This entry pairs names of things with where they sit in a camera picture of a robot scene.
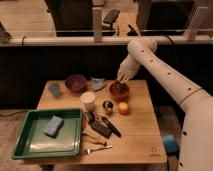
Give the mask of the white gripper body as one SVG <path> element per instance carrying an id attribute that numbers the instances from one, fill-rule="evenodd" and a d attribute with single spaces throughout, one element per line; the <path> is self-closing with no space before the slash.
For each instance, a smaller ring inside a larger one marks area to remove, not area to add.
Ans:
<path id="1" fill-rule="evenodd" d="M 121 81 L 123 79 L 130 80 L 133 78 L 139 70 L 139 64 L 136 62 L 127 62 L 123 61 L 120 64 L 117 76 L 121 77 Z"/>

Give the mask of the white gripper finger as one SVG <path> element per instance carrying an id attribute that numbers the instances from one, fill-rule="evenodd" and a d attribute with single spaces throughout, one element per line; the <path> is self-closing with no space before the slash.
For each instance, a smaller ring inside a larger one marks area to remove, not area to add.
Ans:
<path id="1" fill-rule="evenodd" d="M 128 82 L 128 80 L 123 79 L 123 80 L 121 81 L 121 84 L 127 84 L 127 82 Z"/>
<path id="2" fill-rule="evenodd" d="M 120 76 L 117 76 L 116 78 L 116 81 L 115 81 L 117 84 L 121 84 L 121 77 Z"/>

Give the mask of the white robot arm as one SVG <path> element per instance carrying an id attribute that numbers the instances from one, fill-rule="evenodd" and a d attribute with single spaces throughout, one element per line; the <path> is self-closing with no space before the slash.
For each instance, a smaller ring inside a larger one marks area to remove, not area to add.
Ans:
<path id="1" fill-rule="evenodd" d="M 144 66 L 185 112 L 178 171 L 213 171 L 213 96 L 159 59 L 156 48 L 155 40 L 130 40 L 117 80 L 126 83 Z"/>

